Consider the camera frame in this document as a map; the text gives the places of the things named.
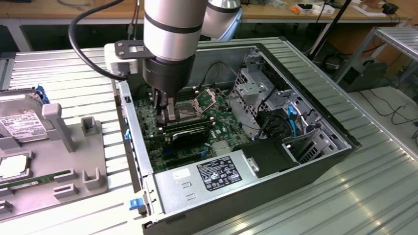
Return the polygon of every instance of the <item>hard drive label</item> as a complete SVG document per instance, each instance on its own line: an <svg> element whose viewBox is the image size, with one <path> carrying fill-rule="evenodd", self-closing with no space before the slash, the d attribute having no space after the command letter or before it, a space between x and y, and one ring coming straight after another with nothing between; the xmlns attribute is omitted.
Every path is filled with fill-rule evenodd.
<svg viewBox="0 0 418 235"><path fill-rule="evenodd" d="M36 113L0 117L0 123L17 140L46 134Z"/></svg>
<svg viewBox="0 0 418 235"><path fill-rule="evenodd" d="M197 170L208 191L213 191L241 181L229 156L197 165Z"/></svg>

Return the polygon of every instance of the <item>ribbed metal surface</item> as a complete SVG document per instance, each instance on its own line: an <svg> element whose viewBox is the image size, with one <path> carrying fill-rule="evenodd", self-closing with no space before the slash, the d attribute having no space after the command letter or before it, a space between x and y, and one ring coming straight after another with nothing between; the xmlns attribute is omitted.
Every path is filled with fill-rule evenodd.
<svg viewBox="0 0 418 235"><path fill-rule="evenodd" d="M267 38L229 44L253 42L265 45L363 147L313 184L198 234L416 234L416 162L287 42ZM217 42L204 44L215 46ZM89 49L86 53L102 67L102 50ZM69 50L20 53L10 86L34 83L42 84L46 95L64 107L65 123L88 115L104 122L110 190L1 223L0 231L42 235L140 233L140 220L132 219L137 215L124 204L133 195L109 80L92 72Z"/></svg>
<svg viewBox="0 0 418 235"><path fill-rule="evenodd" d="M412 27L380 27L376 28L375 35L418 61L418 29Z"/></svg>

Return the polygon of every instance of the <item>power supply label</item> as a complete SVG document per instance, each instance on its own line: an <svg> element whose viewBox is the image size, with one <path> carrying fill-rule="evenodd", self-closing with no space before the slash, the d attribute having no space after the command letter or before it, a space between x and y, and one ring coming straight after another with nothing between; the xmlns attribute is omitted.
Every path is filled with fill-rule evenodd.
<svg viewBox="0 0 418 235"><path fill-rule="evenodd" d="M36 113L0 117L0 123L17 140L46 134Z"/></svg>
<svg viewBox="0 0 418 235"><path fill-rule="evenodd" d="M197 165L197 170L208 191L213 191L241 181L229 156Z"/></svg>

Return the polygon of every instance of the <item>hard drive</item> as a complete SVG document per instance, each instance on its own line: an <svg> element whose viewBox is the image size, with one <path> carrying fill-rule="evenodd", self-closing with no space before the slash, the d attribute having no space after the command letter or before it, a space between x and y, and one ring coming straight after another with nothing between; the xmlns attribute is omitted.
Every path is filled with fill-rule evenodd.
<svg viewBox="0 0 418 235"><path fill-rule="evenodd" d="M17 142L46 138L52 123L41 116L41 107L49 103L42 88L0 91L0 138L13 137Z"/></svg>

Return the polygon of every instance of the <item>motherboard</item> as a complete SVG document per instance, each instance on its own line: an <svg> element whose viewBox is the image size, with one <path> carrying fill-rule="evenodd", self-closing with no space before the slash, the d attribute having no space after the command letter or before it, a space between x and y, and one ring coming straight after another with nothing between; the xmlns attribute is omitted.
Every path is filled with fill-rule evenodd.
<svg viewBox="0 0 418 235"><path fill-rule="evenodd" d="M180 121L156 125L156 110L149 98L134 102L150 165L156 173L220 156L249 142L219 89L200 91L176 102Z"/></svg>

